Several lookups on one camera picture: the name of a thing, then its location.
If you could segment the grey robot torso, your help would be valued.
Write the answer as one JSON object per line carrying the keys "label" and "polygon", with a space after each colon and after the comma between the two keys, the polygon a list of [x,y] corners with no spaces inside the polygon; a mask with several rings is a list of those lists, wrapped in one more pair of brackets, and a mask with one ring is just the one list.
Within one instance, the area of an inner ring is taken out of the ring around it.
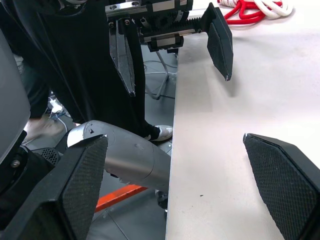
{"label": "grey robot torso", "polygon": [[23,132],[30,104],[8,42],[0,29],[0,164]]}

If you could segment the white person's shoe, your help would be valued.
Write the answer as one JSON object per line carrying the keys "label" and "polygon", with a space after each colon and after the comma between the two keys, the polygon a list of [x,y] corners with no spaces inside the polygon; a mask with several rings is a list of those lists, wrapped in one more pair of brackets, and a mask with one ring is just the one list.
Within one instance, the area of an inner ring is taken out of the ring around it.
{"label": "white person's shoe", "polygon": [[150,140],[153,142],[164,142],[173,136],[173,127],[169,125],[156,125],[155,135]]}
{"label": "white person's shoe", "polygon": [[43,116],[39,119],[29,119],[23,129],[26,132],[26,137],[23,144],[27,144],[39,137],[52,137],[66,130],[63,123],[54,121],[53,119]]}

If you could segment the grey metal chair frame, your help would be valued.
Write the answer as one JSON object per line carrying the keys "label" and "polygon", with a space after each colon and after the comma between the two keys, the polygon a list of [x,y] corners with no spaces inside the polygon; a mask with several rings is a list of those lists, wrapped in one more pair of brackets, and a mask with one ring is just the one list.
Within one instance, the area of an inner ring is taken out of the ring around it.
{"label": "grey metal chair frame", "polygon": [[159,50],[144,58],[145,93],[153,100],[173,98],[169,88],[175,85],[178,71],[178,54]]}

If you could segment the black robot hip joint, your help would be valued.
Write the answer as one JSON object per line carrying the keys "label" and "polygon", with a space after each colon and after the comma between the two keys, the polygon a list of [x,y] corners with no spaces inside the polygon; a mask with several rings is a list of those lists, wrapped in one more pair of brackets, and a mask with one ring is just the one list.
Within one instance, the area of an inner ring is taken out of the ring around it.
{"label": "black robot hip joint", "polygon": [[22,131],[0,164],[0,210],[9,211],[23,204],[33,188],[63,156],[55,148],[30,150],[22,145],[27,136]]}

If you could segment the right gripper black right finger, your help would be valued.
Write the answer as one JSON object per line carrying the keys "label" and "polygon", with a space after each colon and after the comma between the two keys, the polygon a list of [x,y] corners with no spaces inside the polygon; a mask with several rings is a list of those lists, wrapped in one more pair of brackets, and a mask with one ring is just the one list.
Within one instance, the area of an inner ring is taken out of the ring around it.
{"label": "right gripper black right finger", "polygon": [[320,169],[295,145],[243,137],[259,194],[285,240],[320,240]]}

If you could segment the orange metal bar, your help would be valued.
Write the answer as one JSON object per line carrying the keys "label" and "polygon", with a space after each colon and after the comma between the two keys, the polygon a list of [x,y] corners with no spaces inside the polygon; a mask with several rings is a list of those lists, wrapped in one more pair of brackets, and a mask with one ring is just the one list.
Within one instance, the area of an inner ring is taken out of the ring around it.
{"label": "orange metal bar", "polygon": [[95,213],[100,212],[106,208],[109,208],[121,201],[124,201],[130,197],[133,197],[145,190],[147,187],[138,186],[138,185],[126,185],[121,187],[113,192],[110,192],[98,199],[97,205],[95,207]]}

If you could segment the silver robot leg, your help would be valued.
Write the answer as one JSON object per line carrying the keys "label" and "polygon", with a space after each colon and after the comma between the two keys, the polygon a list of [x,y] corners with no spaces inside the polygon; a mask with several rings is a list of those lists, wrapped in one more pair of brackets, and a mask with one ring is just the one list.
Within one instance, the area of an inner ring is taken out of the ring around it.
{"label": "silver robot leg", "polygon": [[122,183],[169,192],[171,157],[150,141],[117,126],[91,120],[73,128],[71,147],[99,135],[107,137],[104,169]]}

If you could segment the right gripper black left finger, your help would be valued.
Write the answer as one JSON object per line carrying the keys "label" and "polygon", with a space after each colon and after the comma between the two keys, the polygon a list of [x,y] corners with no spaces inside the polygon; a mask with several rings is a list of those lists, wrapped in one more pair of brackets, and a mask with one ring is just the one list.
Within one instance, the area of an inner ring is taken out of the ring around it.
{"label": "right gripper black left finger", "polygon": [[108,138],[87,138],[66,150],[31,191],[0,240],[86,240],[98,203]]}

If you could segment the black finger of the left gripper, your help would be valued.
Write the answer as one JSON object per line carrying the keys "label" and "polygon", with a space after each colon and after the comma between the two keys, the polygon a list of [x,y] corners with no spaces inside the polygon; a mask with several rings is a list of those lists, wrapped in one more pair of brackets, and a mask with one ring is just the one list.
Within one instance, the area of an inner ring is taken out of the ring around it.
{"label": "black finger of the left gripper", "polygon": [[127,38],[126,20],[119,19],[109,23],[109,53],[127,93],[130,97],[135,97],[135,73]]}
{"label": "black finger of the left gripper", "polygon": [[220,8],[209,3],[200,18],[200,27],[207,33],[207,49],[214,66],[229,81],[233,72],[233,36]]}

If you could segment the person in black clothes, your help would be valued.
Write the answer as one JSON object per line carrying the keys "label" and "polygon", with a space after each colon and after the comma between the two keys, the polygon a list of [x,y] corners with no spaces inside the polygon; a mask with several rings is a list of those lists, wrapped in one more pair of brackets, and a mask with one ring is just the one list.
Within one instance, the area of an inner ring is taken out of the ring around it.
{"label": "person in black clothes", "polygon": [[0,29],[23,58],[21,80],[30,118],[45,116],[53,92],[73,122],[102,121],[151,141],[145,119],[145,70],[131,36],[135,96],[129,96],[110,55],[105,7],[111,0],[0,0]]}

